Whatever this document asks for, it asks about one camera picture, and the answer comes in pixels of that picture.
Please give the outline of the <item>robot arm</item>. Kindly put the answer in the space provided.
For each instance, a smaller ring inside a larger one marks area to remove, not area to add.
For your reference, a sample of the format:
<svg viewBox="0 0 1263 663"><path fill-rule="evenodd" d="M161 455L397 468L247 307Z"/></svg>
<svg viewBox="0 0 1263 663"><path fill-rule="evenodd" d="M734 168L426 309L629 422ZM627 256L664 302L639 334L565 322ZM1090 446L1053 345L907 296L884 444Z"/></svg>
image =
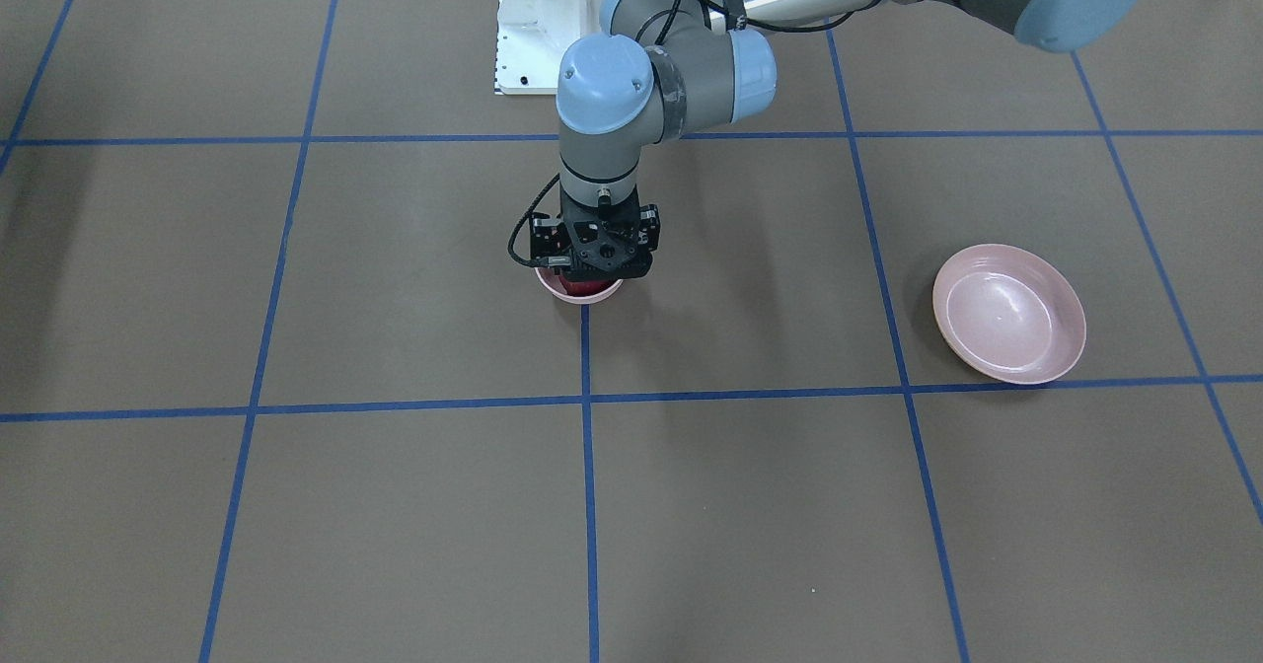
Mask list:
<svg viewBox="0 0 1263 663"><path fill-rule="evenodd" d="M529 253L517 261L567 282L640 279L661 232L637 198L645 146L740 122L775 99L770 35L832 30L884 3L942 3L1022 45L1086 47L1140 0L602 0L596 33L560 61L556 107L560 211L517 222Z"/></svg>

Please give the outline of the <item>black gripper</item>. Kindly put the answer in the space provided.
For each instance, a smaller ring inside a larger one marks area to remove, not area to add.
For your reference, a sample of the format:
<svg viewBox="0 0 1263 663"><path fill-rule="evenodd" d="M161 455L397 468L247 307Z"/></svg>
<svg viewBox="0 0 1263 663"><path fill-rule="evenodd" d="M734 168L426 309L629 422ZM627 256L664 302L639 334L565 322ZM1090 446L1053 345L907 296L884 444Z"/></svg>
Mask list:
<svg viewBox="0 0 1263 663"><path fill-rule="evenodd" d="M552 266L568 282L640 279L654 253L654 207L605 210L563 205L552 239Z"/></svg>

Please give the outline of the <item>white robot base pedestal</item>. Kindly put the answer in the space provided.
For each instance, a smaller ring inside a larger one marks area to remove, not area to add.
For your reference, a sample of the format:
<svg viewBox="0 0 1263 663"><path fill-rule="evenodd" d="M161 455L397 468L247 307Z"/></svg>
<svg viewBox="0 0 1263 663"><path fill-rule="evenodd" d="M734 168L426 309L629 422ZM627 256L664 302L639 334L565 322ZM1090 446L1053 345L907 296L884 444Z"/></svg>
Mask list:
<svg viewBox="0 0 1263 663"><path fill-rule="evenodd" d="M498 0L493 91L557 92L557 69L578 38L600 32L604 0Z"/></svg>

